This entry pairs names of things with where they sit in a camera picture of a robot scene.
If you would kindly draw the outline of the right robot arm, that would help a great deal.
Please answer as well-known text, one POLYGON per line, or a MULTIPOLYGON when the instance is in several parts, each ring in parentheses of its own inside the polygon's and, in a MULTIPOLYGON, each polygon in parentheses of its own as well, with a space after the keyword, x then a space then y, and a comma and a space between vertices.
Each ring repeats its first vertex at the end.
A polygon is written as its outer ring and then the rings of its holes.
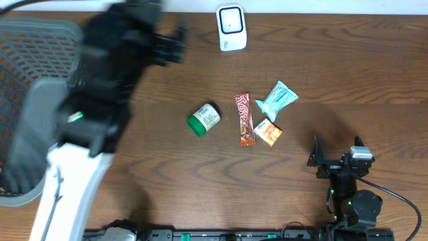
POLYGON ((370 149, 354 138, 350 151, 340 159, 327 159, 321 139, 314 137, 314 148, 307 166, 317 167, 316 177, 328 179, 330 187, 326 197, 328 213, 334 223, 320 226, 313 234, 317 240, 368 240, 369 229, 377 225, 383 200, 367 189, 357 189, 356 181, 368 174, 375 161, 370 149))

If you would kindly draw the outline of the orange chocolate bar wrapper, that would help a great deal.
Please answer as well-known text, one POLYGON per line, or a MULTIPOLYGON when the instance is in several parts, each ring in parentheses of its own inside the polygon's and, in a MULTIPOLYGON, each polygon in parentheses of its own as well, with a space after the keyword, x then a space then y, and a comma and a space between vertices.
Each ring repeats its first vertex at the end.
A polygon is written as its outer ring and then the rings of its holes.
POLYGON ((254 145, 255 133, 251 115, 250 93, 244 92, 235 95, 235 103, 239 113, 239 128, 241 146, 254 145))

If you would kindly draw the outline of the orange tissue pack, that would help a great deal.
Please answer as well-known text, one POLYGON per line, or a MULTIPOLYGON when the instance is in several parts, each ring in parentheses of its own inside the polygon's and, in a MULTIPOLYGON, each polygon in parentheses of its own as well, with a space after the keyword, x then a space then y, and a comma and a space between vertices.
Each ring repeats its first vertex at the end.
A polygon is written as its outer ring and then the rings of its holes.
POLYGON ((255 134, 272 147, 282 134, 282 130, 277 128, 268 118, 263 119, 255 128, 255 134))

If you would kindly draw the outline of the green lid white jar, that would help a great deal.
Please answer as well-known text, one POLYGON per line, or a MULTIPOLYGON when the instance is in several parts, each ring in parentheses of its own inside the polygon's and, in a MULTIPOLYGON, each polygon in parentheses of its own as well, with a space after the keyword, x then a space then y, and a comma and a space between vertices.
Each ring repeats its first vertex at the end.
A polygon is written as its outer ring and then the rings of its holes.
POLYGON ((187 119, 187 124, 198 137, 202 137, 220 120, 216 109, 211 104, 204 104, 187 119))

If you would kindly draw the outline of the teal wet wipes pack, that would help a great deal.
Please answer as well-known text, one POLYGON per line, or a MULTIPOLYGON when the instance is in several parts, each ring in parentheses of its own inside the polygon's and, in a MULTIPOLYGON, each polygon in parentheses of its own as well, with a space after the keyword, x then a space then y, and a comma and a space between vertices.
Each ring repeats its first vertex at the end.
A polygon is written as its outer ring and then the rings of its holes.
POLYGON ((256 100, 255 102, 270 121, 274 122, 279 111, 297 99, 298 95, 281 80, 278 80, 265 100, 256 100))

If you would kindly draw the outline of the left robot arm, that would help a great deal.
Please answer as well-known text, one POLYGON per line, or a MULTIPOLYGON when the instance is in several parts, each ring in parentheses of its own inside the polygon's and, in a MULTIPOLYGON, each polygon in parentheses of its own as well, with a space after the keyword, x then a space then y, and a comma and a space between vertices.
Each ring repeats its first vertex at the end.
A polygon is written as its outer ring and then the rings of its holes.
POLYGON ((183 59, 186 28, 159 35, 161 13, 160 1, 125 1, 85 24, 70 93, 53 114, 56 143, 47 152, 32 240, 82 239, 145 68, 183 59))

